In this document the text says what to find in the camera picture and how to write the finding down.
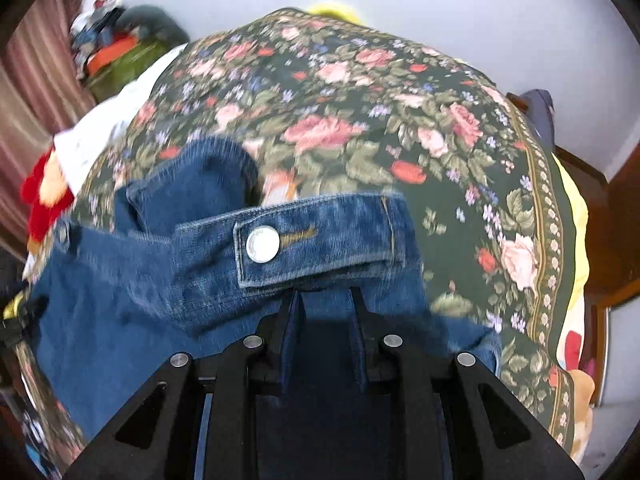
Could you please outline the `blue denim jacket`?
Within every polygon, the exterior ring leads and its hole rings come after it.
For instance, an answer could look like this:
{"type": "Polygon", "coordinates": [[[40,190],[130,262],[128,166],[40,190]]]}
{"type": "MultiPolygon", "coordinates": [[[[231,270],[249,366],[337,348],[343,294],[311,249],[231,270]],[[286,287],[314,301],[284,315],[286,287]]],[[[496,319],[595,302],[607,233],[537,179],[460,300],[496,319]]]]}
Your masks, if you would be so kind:
{"type": "Polygon", "coordinates": [[[62,219],[32,293],[38,364],[93,438],[172,354],[254,333],[291,297],[305,313],[283,396],[257,401],[264,479],[382,479],[388,411],[365,396],[349,337],[352,289],[431,356],[467,351],[492,372],[489,327],[434,314],[408,205],[349,193],[259,206],[254,160],[227,138],[190,144],[117,191],[115,229],[62,219]]]}

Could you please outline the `brown wooden door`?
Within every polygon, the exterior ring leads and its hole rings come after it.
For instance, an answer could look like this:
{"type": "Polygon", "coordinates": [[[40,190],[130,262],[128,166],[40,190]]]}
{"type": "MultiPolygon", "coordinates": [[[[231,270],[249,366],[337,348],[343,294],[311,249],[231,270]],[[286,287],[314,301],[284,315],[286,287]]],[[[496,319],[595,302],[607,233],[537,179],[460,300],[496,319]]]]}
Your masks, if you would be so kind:
{"type": "Polygon", "coordinates": [[[536,135],[533,124],[525,112],[527,105],[521,96],[509,93],[510,103],[520,109],[527,120],[529,131],[538,148],[549,159],[550,170],[555,173],[552,182],[562,191],[564,223],[570,227],[565,235],[565,270],[561,276],[567,284],[566,306],[574,285],[575,227],[570,214],[570,202],[563,188],[559,168],[553,160],[558,156],[585,199],[589,220],[586,235],[589,278],[584,288],[586,304],[600,308],[617,307],[625,301],[639,297],[639,150],[633,148],[623,168],[612,180],[564,148],[555,145],[552,152],[545,148],[536,135]]]}

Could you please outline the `red plush toy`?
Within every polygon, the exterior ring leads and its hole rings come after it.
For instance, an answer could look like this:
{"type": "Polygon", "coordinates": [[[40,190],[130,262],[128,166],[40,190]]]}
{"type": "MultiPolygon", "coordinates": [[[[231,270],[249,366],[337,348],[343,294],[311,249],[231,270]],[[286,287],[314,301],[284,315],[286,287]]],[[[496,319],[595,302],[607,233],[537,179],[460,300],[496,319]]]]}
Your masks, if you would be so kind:
{"type": "Polygon", "coordinates": [[[21,200],[29,206],[28,247],[39,246],[50,227],[74,202],[55,149],[49,148],[37,160],[21,186],[21,200]]]}

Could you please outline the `cream patterned blanket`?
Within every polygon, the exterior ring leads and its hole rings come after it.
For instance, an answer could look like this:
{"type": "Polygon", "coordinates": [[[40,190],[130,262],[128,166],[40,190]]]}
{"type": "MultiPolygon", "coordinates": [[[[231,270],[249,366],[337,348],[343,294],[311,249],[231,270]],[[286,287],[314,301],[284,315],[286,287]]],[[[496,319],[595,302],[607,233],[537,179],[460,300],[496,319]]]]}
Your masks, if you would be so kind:
{"type": "Polygon", "coordinates": [[[593,426],[591,397],[596,390],[592,377],[579,368],[585,343],[585,312],[585,299],[580,295],[566,312],[560,340],[556,347],[556,359],[560,367],[570,374],[573,381],[574,437],[570,457],[577,465],[582,463],[591,436],[593,426]]]}

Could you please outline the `yellow blanket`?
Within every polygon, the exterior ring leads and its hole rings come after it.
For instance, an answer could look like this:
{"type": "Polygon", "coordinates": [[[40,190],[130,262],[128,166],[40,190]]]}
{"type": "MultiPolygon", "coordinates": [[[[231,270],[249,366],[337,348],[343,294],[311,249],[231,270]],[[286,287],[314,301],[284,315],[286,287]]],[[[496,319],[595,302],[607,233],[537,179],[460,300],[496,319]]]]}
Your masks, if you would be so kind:
{"type": "Polygon", "coordinates": [[[570,214],[575,227],[574,248],[574,285],[568,302],[568,310],[577,310],[579,304],[584,301],[584,288],[589,278],[590,265],[587,256],[586,235],[589,220],[588,206],[578,190],[578,186],[568,171],[562,165],[558,156],[553,155],[553,160],[559,168],[568,201],[570,202],[570,214]]]}

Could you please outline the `white light blue shirt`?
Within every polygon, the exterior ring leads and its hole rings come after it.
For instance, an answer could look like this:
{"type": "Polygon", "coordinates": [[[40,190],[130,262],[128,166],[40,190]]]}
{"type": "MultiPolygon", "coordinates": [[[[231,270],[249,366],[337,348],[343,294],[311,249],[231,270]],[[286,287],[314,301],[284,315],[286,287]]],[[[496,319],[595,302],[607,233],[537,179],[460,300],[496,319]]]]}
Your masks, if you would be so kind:
{"type": "Polygon", "coordinates": [[[54,136],[55,156],[73,196],[80,192],[99,154],[126,131],[157,79],[185,47],[180,44],[162,55],[116,96],[93,107],[73,128],[54,136]]]}

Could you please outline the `dark blue hanging garment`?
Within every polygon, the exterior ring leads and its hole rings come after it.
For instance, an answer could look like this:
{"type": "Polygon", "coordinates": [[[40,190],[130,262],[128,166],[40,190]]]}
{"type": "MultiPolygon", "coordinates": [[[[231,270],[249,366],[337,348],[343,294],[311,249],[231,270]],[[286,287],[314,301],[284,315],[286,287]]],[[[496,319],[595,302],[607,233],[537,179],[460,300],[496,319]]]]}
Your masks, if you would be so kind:
{"type": "Polygon", "coordinates": [[[554,105],[551,93],[544,89],[533,89],[521,95],[527,105],[525,112],[533,124],[539,142],[548,150],[555,151],[554,105]]]}

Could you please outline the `striped pink curtain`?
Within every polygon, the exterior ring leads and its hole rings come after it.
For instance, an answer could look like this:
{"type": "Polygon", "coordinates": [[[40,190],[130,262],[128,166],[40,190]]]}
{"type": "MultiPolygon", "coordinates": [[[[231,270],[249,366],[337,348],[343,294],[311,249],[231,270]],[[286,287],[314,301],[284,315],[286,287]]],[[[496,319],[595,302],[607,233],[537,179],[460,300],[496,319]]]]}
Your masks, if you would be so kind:
{"type": "Polygon", "coordinates": [[[34,0],[1,47],[1,248],[26,258],[20,188],[55,133],[94,105],[76,78],[70,25],[82,0],[34,0]]]}

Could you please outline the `floral dark green bedspread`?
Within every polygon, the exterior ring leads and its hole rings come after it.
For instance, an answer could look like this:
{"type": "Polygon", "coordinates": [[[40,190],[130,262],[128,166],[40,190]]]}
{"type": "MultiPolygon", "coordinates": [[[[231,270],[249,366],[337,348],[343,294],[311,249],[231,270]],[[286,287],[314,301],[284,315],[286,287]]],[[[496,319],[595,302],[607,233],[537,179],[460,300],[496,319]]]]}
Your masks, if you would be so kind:
{"type": "MultiPolygon", "coordinates": [[[[499,378],[559,446],[572,446],[573,384],[554,350],[567,300],[564,197],[527,120],[484,74],[367,27],[273,12],[187,44],[56,223],[113,232],[117,191],[216,138],[254,160],[259,206],[400,195],[428,310],[494,330],[499,378]]],[[[29,391],[58,400],[33,343],[34,334],[16,349],[29,391]]]]}

